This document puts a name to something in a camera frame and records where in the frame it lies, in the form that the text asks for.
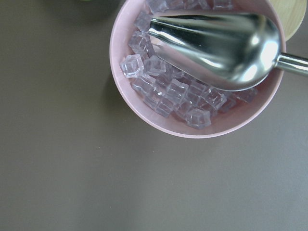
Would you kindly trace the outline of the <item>clear ice cubes pile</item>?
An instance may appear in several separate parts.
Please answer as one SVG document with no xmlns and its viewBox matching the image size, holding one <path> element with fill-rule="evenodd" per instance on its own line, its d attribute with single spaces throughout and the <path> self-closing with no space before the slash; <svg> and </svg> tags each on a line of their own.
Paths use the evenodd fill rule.
<svg viewBox="0 0 308 231">
<path fill-rule="evenodd" d="M 134 19 L 135 31 L 128 40 L 132 54 L 119 66 L 130 86 L 145 105 L 165 118 L 204 129 L 242 103 L 251 103 L 258 90 L 231 92 L 201 83 L 156 55 L 149 38 L 153 13 L 172 9 L 207 9 L 205 0 L 149 0 L 148 10 L 140 10 Z"/>
</svg>

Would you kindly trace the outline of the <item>pink bowl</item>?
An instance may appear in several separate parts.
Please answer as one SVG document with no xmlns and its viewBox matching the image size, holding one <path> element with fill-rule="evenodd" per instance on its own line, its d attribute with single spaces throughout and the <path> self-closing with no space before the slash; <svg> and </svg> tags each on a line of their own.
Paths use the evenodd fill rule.
<svg viewBox="0 0 308 231">
<path fill-rule="evenodd" d="M 136 93 L 120 68 L 124 58 L 132 54 L 128 40 L 136 30 L 134 21 L 140 11 L 148 12 L 150 9 L 144 0 L 127 0 L 120 9 L 110 37 L 110 67 L 115 84 L 122 98 L 131 110 L 150 126 L 170 135 L 205 139 L 222 136 L 233 132 L 255 119 L 271 102 L 277 92 L 283 77 L 283 71 L 274 69 L 268 77 L 257 85 L 258 94 L 251 103 L 240 103 L 224 114 L 214 117 L 209 127 L 194 129 L 174 116 L 163 117 L 148 107 L 138 93 Z"/>
</svg>

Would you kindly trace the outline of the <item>steel ice scoop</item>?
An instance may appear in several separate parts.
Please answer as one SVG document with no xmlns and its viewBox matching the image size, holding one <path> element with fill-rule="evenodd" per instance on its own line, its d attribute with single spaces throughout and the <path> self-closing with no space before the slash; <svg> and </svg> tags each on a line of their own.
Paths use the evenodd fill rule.
<svg viewBox="0 0 308 231">
<path fill-rule="evenodd" d="M 306 76 L 306 58 L 284 53 L 276 24 L 257 13 L 155 16 L 149 35 L 156 55 L 220 90 L 260 84 L 272 69 Z"/>
</svg>

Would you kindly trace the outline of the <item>round wooden coaster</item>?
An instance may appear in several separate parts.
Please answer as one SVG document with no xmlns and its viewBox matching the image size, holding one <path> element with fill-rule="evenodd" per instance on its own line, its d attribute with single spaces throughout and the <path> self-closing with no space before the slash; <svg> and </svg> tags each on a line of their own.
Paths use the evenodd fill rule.
<svg viewBox="0 0 308 231">
<path fill-rule="evenodd" d="M 280 18 L 288 41 L 301 26 L 308 3 L 306 0 L 270 0 L 270 3 Z"/>
</svg>

